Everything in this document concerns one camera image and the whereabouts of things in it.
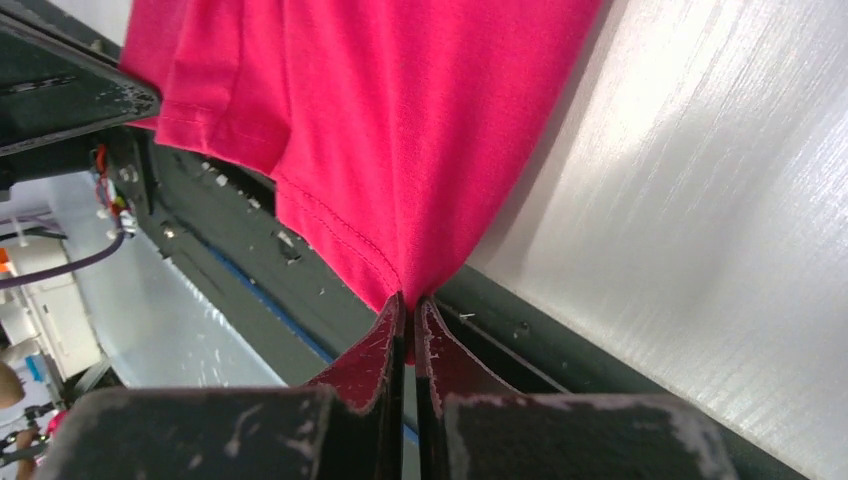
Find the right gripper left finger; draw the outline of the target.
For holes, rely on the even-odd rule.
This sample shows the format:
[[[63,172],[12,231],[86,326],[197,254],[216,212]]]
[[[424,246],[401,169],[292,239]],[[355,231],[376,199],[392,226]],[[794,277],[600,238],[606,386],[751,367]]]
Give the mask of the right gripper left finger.
[[[401,294],[373,327],[298,387],[111,388],[84,396],[40,479],[398,479]]]

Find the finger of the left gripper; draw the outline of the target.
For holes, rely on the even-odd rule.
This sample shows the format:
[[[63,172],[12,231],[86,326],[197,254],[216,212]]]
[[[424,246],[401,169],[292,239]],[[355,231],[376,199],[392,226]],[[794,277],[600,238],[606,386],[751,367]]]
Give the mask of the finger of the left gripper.
[[[1,15],[1,154],[159,112],[155,90],[112,59],[14,13]]]

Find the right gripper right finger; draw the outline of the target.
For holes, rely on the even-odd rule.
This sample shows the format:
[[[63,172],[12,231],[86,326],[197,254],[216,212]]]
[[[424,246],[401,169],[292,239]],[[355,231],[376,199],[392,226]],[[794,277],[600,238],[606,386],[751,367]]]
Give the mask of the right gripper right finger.
[[[718,427],[659,395],[524,394],[415,310],[424,479],[734,479]]]

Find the pink t-shirt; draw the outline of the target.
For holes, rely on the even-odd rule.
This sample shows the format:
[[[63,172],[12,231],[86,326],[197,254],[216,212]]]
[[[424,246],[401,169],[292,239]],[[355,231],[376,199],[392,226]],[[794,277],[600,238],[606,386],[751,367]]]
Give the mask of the pink t-shirt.
[[[136,1],[121,69],[157,143],[269,177],[369,307],[467,260],[527,165],[597,1]]]

